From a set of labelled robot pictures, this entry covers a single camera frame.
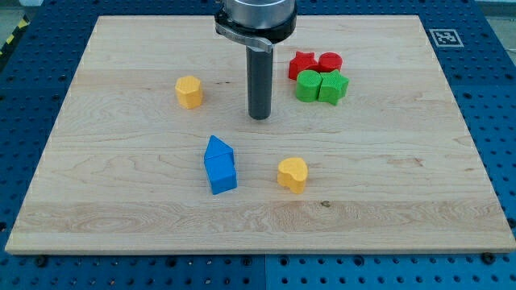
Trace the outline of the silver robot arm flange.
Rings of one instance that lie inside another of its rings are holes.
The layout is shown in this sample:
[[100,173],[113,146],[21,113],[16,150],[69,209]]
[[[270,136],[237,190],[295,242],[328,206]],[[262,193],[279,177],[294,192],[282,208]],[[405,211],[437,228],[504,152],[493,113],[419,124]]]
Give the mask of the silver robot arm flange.
[[223,0],[215,31],[255,52],[271,53],[296,27],[295,0]]

